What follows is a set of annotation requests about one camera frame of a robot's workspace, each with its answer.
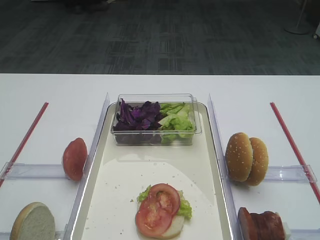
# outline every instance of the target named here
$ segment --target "stand base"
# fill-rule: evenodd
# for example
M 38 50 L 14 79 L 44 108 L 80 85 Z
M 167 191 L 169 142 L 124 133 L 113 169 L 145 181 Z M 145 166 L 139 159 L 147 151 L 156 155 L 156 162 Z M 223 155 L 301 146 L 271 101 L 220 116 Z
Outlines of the stand base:
M 295 27 L 295 26 L 290 26 L 290 27 L 285 27 L 284 30 L 288 33 L 291 34 L 298 34 L 298 35 L 306 35 L 309 33 L 309 28 L 308 27 Z

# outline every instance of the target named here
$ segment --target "sliced tomato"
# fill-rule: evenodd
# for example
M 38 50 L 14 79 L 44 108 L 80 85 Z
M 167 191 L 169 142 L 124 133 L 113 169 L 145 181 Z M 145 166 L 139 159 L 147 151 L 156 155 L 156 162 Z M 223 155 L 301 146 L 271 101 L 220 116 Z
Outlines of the sliced tomato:
M 178 191 L 169 184 L 159 183 L 150 188 L 149 199 L 156 199 L 161 208 L 174 216 L 180 208 L 180 195 Z
M 85 141 L 78 137 L 66 147 L 63 153 L 63 170 L 74 181 L 80 181 L 87 159 L 87 146 Z
M 171 214 L 162 209 L 156 199 L 145 199 L 135 215 L 138 230 L 147 237 L 160 236 L 171 223 Z

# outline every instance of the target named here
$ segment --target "green lettuce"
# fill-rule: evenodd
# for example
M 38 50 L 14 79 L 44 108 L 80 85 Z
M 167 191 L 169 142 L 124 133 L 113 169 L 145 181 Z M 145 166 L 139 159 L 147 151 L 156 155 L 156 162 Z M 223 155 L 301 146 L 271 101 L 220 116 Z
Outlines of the green lettuce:
M 161 105 L 160 112 L 167 116 L 161 119 L 158 123 L 161 124 L 161 130 L 175 131 L 192 131 L 195 129 L 189 119 L 190 104 L 185 103 L 166 103 Z M 164 134 L 161 143 L 168 144 L 173 142 L 177 137 L 191 138 L 192 133 L 180 134 Z
M 138 202 L 142 202 L 145 200 L 149 194 L 151 185 L 149 185 L 145 191 L 141 192 L 139 196 L 137 197 Z M 185 199 L 183 191 L 178 191 L 180 196 L 180 208 L 177 212 L 178 216 L 184 216 L 187 219 L 192 218 L 192 207 L 190 206 L 190 203 Z
M 138 202 L 142 202 L 148 197 L 149 191 L 150 191 L 151 185 L 149 185 L 145 191 L 141 192 L 139 196 L 136 198 Z
M 160 113 L 163 115 L 177 114 L 184 106 L 185 103 L 163 103 L 161 104 Z
M 190 206 L 190 203 L 185 200 L 184 193 L 182 191 L 178 191 L 178 193 L 180 195 L 180 208 L 177 215 L 184 216 L 190 220 L 192 218 L 192 207 Z

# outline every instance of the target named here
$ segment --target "bread slice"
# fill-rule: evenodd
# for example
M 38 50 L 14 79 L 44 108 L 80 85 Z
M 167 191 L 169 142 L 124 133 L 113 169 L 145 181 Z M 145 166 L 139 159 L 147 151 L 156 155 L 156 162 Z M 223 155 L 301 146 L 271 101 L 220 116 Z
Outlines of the bread slice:
M 12 226 L 10 240 L 55 240 L 55 219 L 41 202 L 25 206 Z
M 141 202 L 138 202 L 137 210 L 139 210 L 140 205 L 141 205 Z M 184 216 L 175 215 L 172 218 L 172 223 L 170 227 L 162 235 L 155 236 L 154 238 L 155 239 L 172 239 L 181 233 L 182 228 L 184 227 L 184 223 L 185 223 Z

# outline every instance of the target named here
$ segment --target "top bun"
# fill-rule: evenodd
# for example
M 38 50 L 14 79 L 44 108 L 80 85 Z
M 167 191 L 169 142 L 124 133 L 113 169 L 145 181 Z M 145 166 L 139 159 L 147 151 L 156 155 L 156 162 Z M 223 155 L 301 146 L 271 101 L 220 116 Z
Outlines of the top bun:
M 248 179 L 254 157 L 247 134 L 238 132 L 230 137 L 225 151 L 225 160 L 232 180 L 244 182 Z
M 256 137 L 249 138 L 243 132 L 230 137 L 225 160 L 229 177 L 249 186 L 257 186 L 264 180 L 269 164 L 264 142 Z

